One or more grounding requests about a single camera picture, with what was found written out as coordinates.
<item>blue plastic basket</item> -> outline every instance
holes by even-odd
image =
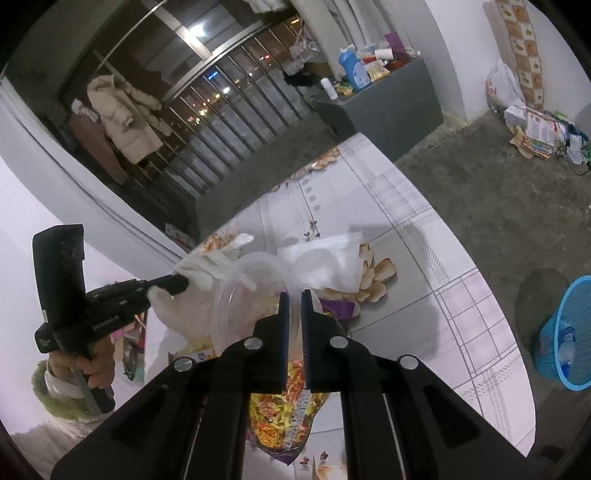
[[[575,331],[576,353],[569,377],[558,361],[558,334],[566,326]],[[584,390],[591,385],[591,275],[573,282],[560,306],[544,325],[534,354],[538,372],[551,380],[560,380],[569,390]]]

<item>bottle label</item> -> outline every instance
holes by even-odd
[[[353,81],[359,88],[366,87],[371,83],[369,75],[360,61],[355,64],[355,67],[353,67]]]

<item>bottle in trash can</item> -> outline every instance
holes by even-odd
[[[568,378],[576,351],[574,328],[571,326],[564,328],[558,338],[561,340],[558,346],[558,361],[560,362],[560,369],[564,377]]]
[[[345,69],[351,86],[355,90],[362,90],[371,84],[371,80],[363,63],[357,58],[355,52],[351,50],[352,48],[353,45],[349,45],[347,49],[341,49],[339,63]]]

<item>silver screw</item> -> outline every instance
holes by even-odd
[[[400,360],[400,365],[407,370],[414,370],[418,367],[417,357],[412,355],[404,355]]]
[[[244,340],[244,346],[249,350],[258,350],[262,347],[262,340],[256,337],[249,337]]]
[[[345,348],[349,344],[349,341],[345,337],[338,335],[330,339],[330,344],[334,348]]]
[[[174,369],[177,372],[188,372],[193,368],[193,360],[188,356],[182,356],[174,361]]]

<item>puffer jacket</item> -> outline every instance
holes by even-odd
[[[89,83],[87,92],[107,134],[134,165],[163,145],[150,125],[166,136],[172,133],[152,113],[162,108],[160,102],[128,82],[115,79],[114,75],[96,77]]]

